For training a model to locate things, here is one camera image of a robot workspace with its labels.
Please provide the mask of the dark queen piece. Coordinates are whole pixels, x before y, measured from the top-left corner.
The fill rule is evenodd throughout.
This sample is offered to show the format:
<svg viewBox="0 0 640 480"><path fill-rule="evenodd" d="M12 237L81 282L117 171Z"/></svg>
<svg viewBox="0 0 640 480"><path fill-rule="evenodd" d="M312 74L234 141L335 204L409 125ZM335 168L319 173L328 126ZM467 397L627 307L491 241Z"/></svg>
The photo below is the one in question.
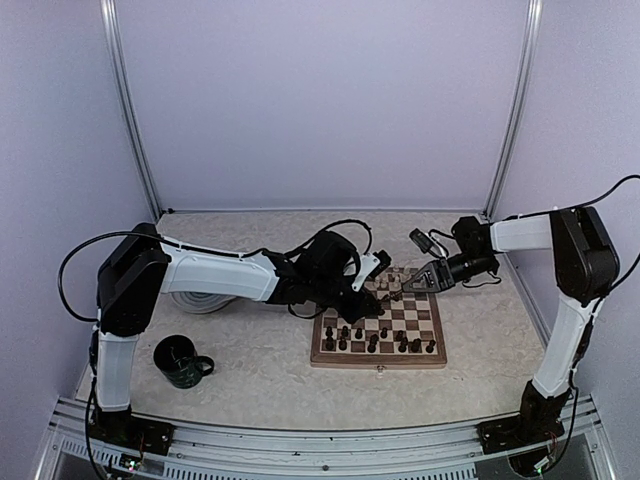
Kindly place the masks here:
<svg viewBox="0 0 640 480"><path fill-rule="evenodd" d="M402 295L402 291L389 292L381 298L381 301L398 301L402 298Z"/></svg>

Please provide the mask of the dark rook piece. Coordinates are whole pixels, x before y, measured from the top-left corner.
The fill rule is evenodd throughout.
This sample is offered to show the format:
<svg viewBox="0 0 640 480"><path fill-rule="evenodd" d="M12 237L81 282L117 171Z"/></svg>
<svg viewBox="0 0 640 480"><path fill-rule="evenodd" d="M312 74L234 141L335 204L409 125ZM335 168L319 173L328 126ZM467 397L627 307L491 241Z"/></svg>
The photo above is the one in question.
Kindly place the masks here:
<svg viewBox="0 0 640 480"><path fill-rule="evenodd" d="M419 353L422 350L422 341L420 338L416 338L411 343L411 352Z"/></svg>
<svg viewBox="0 0 640 480"><path fill-rule="evenodd" d="M331 336L326 337L324 340L324 349L326 351L334 351L335 350L335 339Z"/></svg>

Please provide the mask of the dark bishop piece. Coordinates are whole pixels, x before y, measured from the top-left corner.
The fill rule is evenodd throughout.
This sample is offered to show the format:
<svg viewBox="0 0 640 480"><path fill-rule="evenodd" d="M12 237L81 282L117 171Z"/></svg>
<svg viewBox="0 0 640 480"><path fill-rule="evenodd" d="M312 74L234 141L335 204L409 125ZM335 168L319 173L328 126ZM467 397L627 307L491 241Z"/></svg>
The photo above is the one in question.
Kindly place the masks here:
<svg viewBox="0 0 640 480"><path fill-rule="evenodd" d="M399 331L398 335L396 337L396 340L398 342L398 347L397 347L397 351L399 353L405 353L407 350L407 346L408 346L408 339L406 337L406 334L404 331Z"/></svg>

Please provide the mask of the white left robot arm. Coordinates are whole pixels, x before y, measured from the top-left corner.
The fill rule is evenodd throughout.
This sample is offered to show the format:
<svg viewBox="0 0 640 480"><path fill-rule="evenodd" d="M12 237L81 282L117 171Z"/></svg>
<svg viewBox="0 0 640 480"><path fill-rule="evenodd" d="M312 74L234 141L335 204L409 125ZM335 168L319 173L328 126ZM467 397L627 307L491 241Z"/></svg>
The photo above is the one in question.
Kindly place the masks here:
<svg viewBox="0 0 640 480"><path fill-rule="evenodd" d="M139 336L157 299L169 295L183 310L211 313L235 299L293 308L311 302L353 323L381 302L365 283L390 264L385 251L358 251L331 226L279 253L216 251L161 236L150 223L125 233L98 271L94 398L102 430L121 445L140 434L131 411L131 374Z"/></svg>

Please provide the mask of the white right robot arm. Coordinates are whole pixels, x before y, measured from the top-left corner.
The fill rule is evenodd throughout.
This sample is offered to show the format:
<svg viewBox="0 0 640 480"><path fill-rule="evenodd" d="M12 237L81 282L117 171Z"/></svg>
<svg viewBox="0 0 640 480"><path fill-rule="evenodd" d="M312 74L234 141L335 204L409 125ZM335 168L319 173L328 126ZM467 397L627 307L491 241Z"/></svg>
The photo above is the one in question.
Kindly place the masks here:
<svg viewBox="0 0 640 480"><path fill-rule="evenodd" d="M438 257L403 283L406 293L440 293L499 268L498 255L549 250L553 254L559 305L542 363L526 385L511 433L535 442L557 422L573 373L588 347L601 304L620 272L618 254L593 206L527 214L495 223L467 216L452 227L459 252Z"/></svg>

